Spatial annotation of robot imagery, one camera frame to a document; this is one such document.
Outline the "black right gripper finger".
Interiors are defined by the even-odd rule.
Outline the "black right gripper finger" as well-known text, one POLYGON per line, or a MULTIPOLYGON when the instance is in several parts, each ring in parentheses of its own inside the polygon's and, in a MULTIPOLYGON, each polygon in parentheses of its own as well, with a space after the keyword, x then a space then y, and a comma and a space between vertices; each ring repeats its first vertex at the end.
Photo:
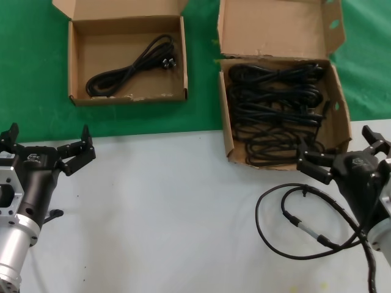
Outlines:
POLYGON ((369 144, 364 152, 370 154, 389 153, 389 142, 378 132, 373 132, 368 125, 362 128, 362 136, 369 144))
POLYGON ((329 184, 333 180, 332 173, 325 167, 332 167, 335 154, 310 151, 304 139, 300 139, 296 154, 297 170, 323 184, 329 184))

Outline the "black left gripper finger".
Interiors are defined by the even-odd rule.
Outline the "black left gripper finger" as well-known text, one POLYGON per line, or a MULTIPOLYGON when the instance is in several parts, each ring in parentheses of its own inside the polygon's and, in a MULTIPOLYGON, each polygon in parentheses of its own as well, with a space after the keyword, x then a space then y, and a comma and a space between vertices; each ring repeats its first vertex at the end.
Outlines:
POLYGON ((11 127, 1 133, 1 152, 17 152, 20 146, 16 143, 19 135, 19 127, 17 123, 12 123, 11 127))
POLYGON ((58 168, 67 176, 92 162, 96 154, 89 127, 84 125, 80 141, 58 147, 57 153, 60 157, 58 168))

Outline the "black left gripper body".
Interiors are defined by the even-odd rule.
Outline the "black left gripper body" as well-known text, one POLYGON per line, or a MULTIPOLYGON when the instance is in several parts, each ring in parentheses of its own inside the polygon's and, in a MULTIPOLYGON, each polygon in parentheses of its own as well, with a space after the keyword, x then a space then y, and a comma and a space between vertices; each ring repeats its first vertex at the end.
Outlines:
POLYGON ((16 145, 13 151, 21 162, 20 182, 24 192, 18 213, 42 227, 60 174, 59 153, 49 146, 16 145))

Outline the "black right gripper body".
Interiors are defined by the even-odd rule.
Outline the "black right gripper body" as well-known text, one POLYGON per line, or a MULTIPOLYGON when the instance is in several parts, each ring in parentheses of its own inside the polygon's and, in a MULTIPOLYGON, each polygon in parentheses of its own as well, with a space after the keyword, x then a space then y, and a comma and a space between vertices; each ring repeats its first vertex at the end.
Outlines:
POLYGON ((378 199, 390 179, 390 164, 370 152, 352 151, 335 157, 331 173, 364 231, 389 217, 378 199))

